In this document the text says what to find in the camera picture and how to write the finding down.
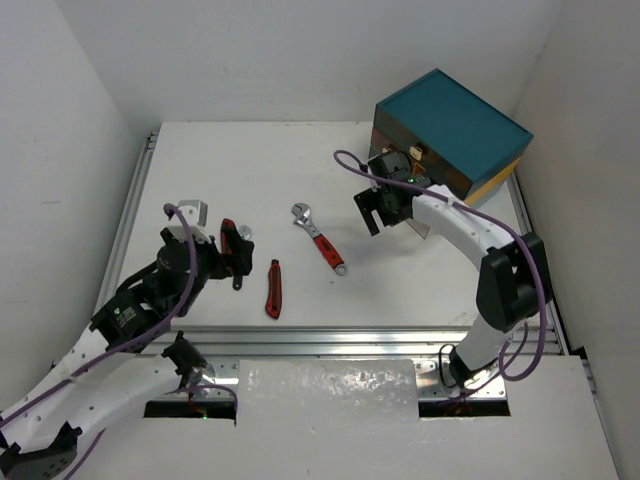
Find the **black handled adjustable wrench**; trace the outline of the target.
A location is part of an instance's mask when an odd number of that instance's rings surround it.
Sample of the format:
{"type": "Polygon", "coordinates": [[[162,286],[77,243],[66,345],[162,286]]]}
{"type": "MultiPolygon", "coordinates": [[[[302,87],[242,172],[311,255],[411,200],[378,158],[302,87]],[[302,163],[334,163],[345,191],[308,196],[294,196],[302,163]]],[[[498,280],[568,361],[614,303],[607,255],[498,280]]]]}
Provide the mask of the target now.
{"type": "MultiPolygon", "coordinates": [[[[252,236],[252,230],[247,225],[240,225],[237,228],[240,237],[243,240],[250,240],[252,236]]],[[[233,289],[239,291],[242,288],[243,277],[241,275],[235,275],[233,277],[233,289]]]]}

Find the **clear drawer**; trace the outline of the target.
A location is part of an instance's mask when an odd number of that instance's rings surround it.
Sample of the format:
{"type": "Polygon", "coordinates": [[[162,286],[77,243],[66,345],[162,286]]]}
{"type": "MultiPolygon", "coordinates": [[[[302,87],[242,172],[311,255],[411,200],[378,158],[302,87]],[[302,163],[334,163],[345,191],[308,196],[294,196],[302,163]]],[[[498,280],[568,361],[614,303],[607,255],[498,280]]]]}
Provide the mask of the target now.
{"type": "Polygon", "coordinates": [[[413,218],[407,219],[406,223],[422,238],[426,239],[431,230],[429,225],[426,225],[413,218]]]}

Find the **teal drawer cabinet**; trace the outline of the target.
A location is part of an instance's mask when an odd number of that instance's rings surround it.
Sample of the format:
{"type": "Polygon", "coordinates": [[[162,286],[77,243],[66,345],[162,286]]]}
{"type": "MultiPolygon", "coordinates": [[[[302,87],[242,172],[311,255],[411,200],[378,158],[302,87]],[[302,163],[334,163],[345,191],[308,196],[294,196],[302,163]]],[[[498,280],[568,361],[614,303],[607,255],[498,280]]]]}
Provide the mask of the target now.
{"type": "Polygon", "coordinates": [[[415,173],[479,205],[514,171],[534,135],[439,69],[376,104],[369,154],[405,152],[415,173]]]}

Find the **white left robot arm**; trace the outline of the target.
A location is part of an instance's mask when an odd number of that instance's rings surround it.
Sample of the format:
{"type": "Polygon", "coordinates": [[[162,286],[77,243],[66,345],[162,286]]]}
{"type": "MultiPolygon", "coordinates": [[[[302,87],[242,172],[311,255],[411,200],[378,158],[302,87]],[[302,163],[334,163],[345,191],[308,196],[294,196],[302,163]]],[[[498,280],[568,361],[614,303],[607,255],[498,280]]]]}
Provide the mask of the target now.
{"type": "Polygon", "coordinates": [[[253,242],[229,219],[220,234],[162,230],[155,260],[126,278],[71,350],[2,412],[4,478],[53,479],[75,462],[82,439],[158,396],[199,389],[208,362],[182,333],[152,359],[141,355],[208,281],[250,274],[253,242]]]}

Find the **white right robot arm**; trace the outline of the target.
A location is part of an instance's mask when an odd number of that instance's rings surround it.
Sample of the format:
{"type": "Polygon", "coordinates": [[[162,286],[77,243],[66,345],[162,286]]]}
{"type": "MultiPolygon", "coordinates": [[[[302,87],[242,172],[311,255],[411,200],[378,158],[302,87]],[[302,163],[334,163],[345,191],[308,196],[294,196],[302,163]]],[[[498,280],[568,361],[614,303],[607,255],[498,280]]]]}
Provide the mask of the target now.
{"type": "Polygon", "coordinates": [[[371,234],[412,220],[450,242],[478,271],[478,315],[449,353],[454,386],[464,389],[480,371],[506,366],[503,348],[531,317],[546,318],[553,298],[542,239],[466,205],[445,185],[415,174],[406,154],[388,151],[358,162],[355,173],[371,186],[355,196],[371,234]]]}

